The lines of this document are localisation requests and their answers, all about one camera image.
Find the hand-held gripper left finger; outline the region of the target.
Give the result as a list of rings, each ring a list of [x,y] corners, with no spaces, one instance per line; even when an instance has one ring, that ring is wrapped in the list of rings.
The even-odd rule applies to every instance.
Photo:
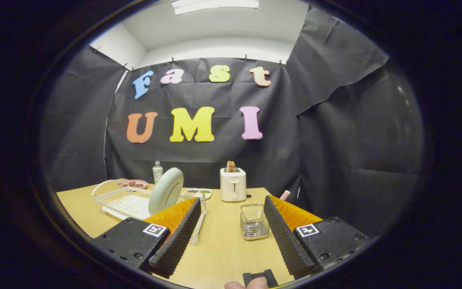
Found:
[[[201,200],[188,199],[144,220],[125,218],[93,243],[118,262],[168,279],[185,252],[201,212]]]

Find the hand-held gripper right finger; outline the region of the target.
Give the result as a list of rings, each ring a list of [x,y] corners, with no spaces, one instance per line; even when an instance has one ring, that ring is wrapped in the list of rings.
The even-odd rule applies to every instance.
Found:
[[[275,196],[265,197],[264,212],[295,279],[327,270],[370,243],[366,234],[337,216],[322,219]]]

